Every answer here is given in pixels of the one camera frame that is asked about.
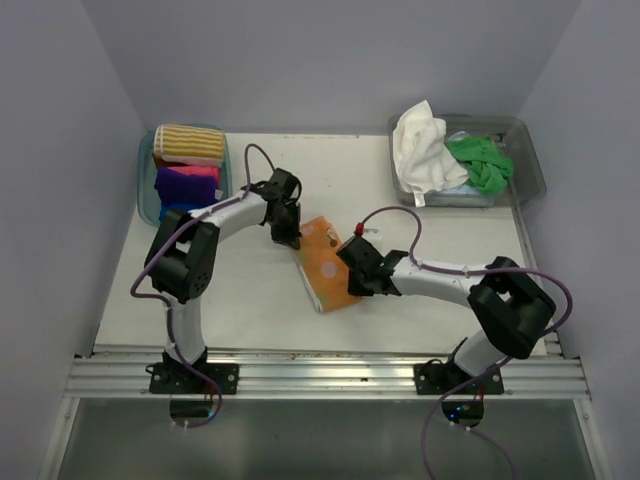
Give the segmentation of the purple towel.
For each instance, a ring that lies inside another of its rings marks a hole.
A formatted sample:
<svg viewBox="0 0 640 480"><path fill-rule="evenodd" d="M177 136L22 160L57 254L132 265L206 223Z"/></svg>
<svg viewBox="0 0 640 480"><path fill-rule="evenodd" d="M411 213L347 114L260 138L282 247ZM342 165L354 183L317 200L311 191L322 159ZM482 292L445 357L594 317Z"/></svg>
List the purple towel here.
<svg viewBox="0 0 640 480"><path fill-rule="evenodd" d="M162 168L157 171L154 187L164 206L189 204L206 207L218 200L218 181L212 175L185 174Z"/></svg>

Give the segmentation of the orange patterned towel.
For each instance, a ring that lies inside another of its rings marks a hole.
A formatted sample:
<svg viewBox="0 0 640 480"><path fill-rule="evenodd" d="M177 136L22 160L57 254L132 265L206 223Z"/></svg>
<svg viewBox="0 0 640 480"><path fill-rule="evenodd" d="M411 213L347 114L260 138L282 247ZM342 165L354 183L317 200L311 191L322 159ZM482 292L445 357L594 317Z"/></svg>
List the orange patterned towel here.
<svg viewBox="0 0 640 480"><path fill-rule="evenodd" d="M323 216L300 227L300 249L293 257L315 310L328 313L361 301L348 293L349 270L336 252L342 245L333 225Z"/></svg>

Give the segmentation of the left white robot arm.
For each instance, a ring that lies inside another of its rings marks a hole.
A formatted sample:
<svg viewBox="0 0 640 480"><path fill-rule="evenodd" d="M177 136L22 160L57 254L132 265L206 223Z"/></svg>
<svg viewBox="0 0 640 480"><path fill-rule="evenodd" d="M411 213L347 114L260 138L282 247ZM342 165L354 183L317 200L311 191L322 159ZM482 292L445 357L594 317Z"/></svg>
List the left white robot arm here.
<svg viewBox="0 0 640 480"><path fill-rule="evenodd" d="M164 303L163 364L173 369L173 381L185 392L201 390L208 379L200 298L212 280L219 244L249 227L267 225L273 243L298 250L301 190L295 175L277 168L268 180L248 184L224 201L165 214L140 277L151 279L154 292L147 297Z"/></svg>

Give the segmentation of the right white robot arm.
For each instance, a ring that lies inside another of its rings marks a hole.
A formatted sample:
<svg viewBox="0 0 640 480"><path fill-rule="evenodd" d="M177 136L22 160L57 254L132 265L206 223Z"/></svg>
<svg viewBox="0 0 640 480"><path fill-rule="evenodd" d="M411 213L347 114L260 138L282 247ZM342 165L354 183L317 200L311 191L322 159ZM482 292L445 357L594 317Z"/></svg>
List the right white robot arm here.
<svg viewBox="0 0 640 480"><path fill-rule="evenodd" d="M511 259L498 256L477 276L452 266L422 268L408 252L381 254L362 236L337 250L348 269L353 296L420 296L468 307L480 330L446 362L430 361L416 371L421 393L468 392L490 367L510 357L526 359L556 312L554 301Z"/></svg>

